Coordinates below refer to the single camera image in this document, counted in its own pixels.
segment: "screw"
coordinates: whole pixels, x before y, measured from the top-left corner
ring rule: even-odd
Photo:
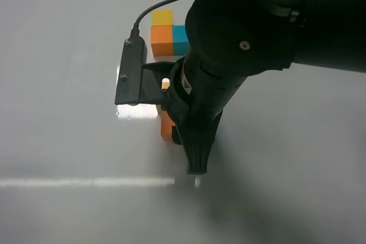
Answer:
[[[242,41],[240,42],[239,47],[244,51],[248,51],[250,49],[250,44],[248,41]]]
[[[125,74],[120,74],[120,78],[122,79],[122,81],[126,81],[126,79],[127,79],[127,75],[125,75]]]

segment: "wooden block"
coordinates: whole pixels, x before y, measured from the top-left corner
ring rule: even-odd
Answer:
[[[155,57],[174,55],[172,26],[152,26],[150,34],[151,48]]]
[[[172,26],[173,10],[154,10],[152,26]]]
[[[185,32],[185,26],[173,26],[173,51],[174,55],[185,55],[188,51],[189,42]]]
[[[175,123],[170,119],[166,111],[162,111],[160,135],[165,142],[173,142],[172,126],[175,126]]]

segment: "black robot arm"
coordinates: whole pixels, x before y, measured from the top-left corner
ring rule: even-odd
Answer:
[[[116,104],[160,104],[176,126],[188,173],[207,171],[222,110],[247,77],[291,63],[366,71],[366,0],[195,0],[190,49],[177,62],[146,62],[134,27],[126,41]],[[168,89],[161,88],[169,78]]]

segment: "orange block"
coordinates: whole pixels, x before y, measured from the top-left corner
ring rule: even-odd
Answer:
[[[165,142],[173,142],[172,126],[175,126],[175,123],[170,119],[166,111],[162,111],[160,135]]]
[[[155,57],[174,55],[173,26],[152,26],[151,48]]]

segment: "gray tabletop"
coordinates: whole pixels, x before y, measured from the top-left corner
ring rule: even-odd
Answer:
[[[0,243],[365,243],[366,75],[250,77],[195,188],[155,107],[113,105],[158,1],[0,0]]]

